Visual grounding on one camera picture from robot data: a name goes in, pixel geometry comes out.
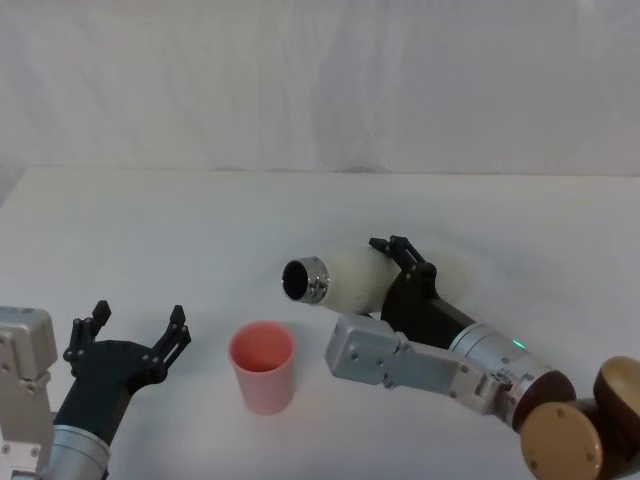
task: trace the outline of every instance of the bottle opening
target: bottle opening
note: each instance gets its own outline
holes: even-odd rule
[[[304,297],[309,287],[309,273],[300,260],[287,263],[282,272],[282,288],[291,300],[298,301]]]

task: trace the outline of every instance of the green light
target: green light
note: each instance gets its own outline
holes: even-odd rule
[[[517,346],[517,347],[522,348],[523,350],[526,350],[526,349],[527,349],[527,346],[526,346],[524,343],[522,343],[520,340],[518,340],[517,338],[514,338],[514,339],[513,339],[513,344],[514,344],[515,346]]]

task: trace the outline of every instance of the cup rim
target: cup rim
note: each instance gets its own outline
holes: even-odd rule
[[[246,368],[241,367],[240,365],[238,365],[238,363],[233,358],[233,355],[231,354],[233,346],[238,341],[238,338],[247,330],[251,330],[252,328],[255,328],[258,326],[269,326],[279,330],[280,332],[285,334],[285,336],[289,340],[289,343],[291,344],[291,353],[289,354],[287,359],[284,362],[282,362],[280,365],[278,365],[276,368],[273,368],[271,370],[266,370],[263,372],[254,372],[253,370],[247,370]],[[239,370],[240,372],[242,372],[244,375],[255,376],[255,377],[265,377],[268,375],[273,375],[275,373],[278,373],[288,368],[293,363],[293,359],[296,356],[296,352],[297,352],[296,338],[291,332],[291,330],[288,327],[286,327],[283,323],[276,322],[274,320],[258,320],[256,322],[251,322],[251,323],[247,323],[246,325],[243,325],[233,334],[233,336],[231,337],[231,340],[229,341],[229,346],[227,348],[227,356],[229,357],[229,361],[231,362],[233,367],[236,370]]]

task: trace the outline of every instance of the white backdrop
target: white backdrop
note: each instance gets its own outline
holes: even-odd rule
[[[0,176],[9,162],[639,174],[639,12],[0,0]]]

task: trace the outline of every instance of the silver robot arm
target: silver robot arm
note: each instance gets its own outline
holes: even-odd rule
[[[37,478],[49,464],[53,418],[46,385],[57,360],[44,310],[0,307],[0,428],[4,478]]]
[[[538,401],[536,382],[553,372],[487,325],[474,323],[443,349],[411,342],[389,323],[355,314],[339,317],[325,360],[336,377],[446,395],[512,427],[518,410]]]

